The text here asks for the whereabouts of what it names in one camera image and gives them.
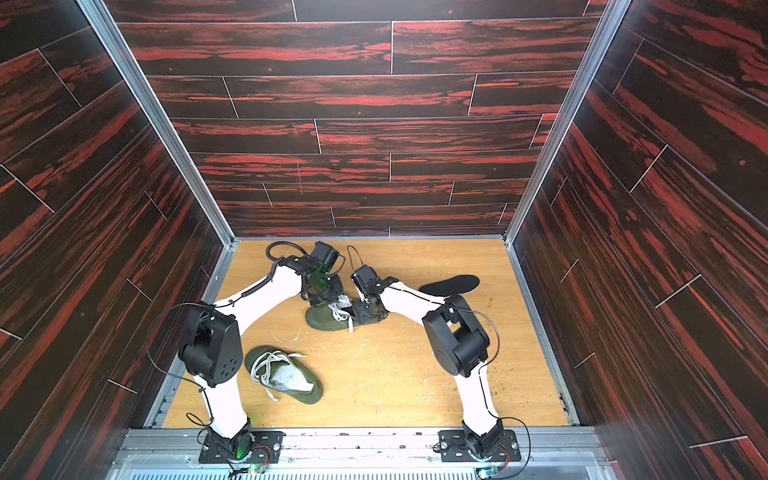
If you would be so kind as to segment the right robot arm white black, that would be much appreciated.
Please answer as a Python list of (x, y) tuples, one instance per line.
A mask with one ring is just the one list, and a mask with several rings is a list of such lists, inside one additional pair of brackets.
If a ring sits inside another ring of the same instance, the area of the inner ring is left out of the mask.
[(435, 358), (454, 377), (463, 407), (467, 448), (477, 458), (492, 455), (504, 433), (488, 386), (490, 339), (475, 312), (460, 295), (438, 297), (403, 282), (381, 279), (364, 265), (352, 274), (360, 294), (355, 317), (396, 313), (423, 326)]

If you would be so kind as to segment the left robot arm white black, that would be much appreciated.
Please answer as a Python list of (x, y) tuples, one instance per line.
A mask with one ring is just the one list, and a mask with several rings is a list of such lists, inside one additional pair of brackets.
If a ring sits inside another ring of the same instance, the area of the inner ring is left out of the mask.
[(242, 406), (237, 373), (243, 364), (241, 336), (259, 318), (294, 296), (313, 306), (338, 299), (343, 285), (334, 270), (341, 257), (316, 242), (308, 253), (274, 257), (269, 273), (217, 303), (195, 303), (187, 313), (178, 357), (206, 402), (209, 437), (238, 459), (251, 448), (251, 423)]

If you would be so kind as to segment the aluminium front rail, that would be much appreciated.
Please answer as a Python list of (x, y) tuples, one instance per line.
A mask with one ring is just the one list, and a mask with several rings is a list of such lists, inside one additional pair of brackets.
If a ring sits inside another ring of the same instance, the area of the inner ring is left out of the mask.
[[(591, 427), (514, 427), (519, 460), (496, 454), (492, 466), (512, 479), (616, 479)], [(286, 428), (277, 461), (243, 479), (473, 479), (481, 463), (447, 462), (438, 427)], [(228, 479), (226, 463), (202, 464), (196, 429), (132, 430), (119, 447), (110, 479)]]

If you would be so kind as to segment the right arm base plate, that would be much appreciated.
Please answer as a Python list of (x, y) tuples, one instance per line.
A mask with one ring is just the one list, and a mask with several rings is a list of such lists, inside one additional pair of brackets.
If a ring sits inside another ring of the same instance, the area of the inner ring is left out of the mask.
[(499, 430), (475, 435), (465, 429), (441, 430), (433, 451), (443, 462), (519, 462), (521, 453), (516, 434)]

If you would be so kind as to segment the far black insole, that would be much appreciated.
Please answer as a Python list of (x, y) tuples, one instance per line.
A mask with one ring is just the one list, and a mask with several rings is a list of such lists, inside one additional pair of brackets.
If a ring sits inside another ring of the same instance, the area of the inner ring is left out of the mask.
[(480, 279), (471, 274), (457, 275), (445, 280), (424, 284), (418, 290), (424, 294), (449, 297), (452, 295), (467, 294), (474, 291), (480, 285)]

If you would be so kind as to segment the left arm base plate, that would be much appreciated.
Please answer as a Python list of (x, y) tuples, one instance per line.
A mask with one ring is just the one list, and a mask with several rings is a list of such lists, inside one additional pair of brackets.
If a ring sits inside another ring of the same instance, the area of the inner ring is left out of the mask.
[(276, 464), (283, 440), (282, 431), (245, 429), (229, 439), (208, 430), (198, 462), (221, 465)]

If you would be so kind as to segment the green shoe white laces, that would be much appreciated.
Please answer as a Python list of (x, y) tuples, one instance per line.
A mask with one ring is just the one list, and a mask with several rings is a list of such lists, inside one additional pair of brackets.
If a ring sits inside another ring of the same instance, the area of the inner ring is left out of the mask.
[(351, 300), (340, 295), (335, 302), (310, 307), (305, 313), (307, 324), (320, 331), (348, 330), (379, 323), (388, 316), (383, 305), (376, 301)]
[(322, 398), (323, 385), (319, 377), (300, 361), (301, 357), (299, 353), (264, 345), (245, 355), (244, 366), (251, 380), (262, 385), (273, 401), (276, 401), (274, 393), (277, 392), (312, 405)]

